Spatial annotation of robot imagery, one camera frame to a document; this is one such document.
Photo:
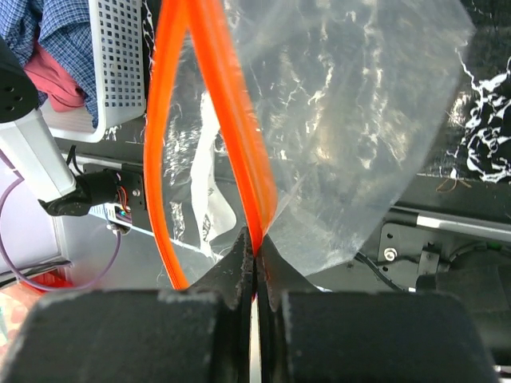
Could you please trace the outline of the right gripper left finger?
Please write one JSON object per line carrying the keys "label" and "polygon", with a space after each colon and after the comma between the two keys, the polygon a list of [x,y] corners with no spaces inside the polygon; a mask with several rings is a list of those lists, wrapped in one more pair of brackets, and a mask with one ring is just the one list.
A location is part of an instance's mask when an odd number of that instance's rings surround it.
{"label": "right gripper left finger", "polygon": [[254,259],[242,229],[184,290],[40,298],[8,349],[4,382],[247,382]]}

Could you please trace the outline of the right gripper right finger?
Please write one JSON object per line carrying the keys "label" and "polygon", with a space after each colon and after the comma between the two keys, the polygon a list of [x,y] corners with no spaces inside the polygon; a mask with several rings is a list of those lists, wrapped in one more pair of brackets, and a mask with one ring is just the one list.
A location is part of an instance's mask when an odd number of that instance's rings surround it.
{"label": "right gripper right finger", "polygon": [[265,382],[495,382],[463,305],[445,294],[323,292],[265,238],[255,257]]}

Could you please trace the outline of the clear zip top bag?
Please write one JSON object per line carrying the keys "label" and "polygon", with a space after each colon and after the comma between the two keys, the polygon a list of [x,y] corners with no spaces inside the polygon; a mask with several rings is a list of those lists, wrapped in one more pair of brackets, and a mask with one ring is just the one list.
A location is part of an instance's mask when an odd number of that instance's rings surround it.
{"label": "clear zip top bag", "polygon": [[352,260],[422,166],[472,36],[459,1],[163,1],[144,173],[172,286],[243,229],[304,275]]}

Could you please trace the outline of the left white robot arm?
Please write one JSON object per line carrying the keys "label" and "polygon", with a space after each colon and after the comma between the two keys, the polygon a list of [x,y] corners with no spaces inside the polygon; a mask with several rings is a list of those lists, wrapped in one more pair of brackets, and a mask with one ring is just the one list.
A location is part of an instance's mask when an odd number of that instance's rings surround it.
{"label": "left white robot arm", "polygon": [[1,152],[51,216],[83,216],[114,203],[114,170],[75,176],[39,109],[38,91],[5,41],[1,41]]}

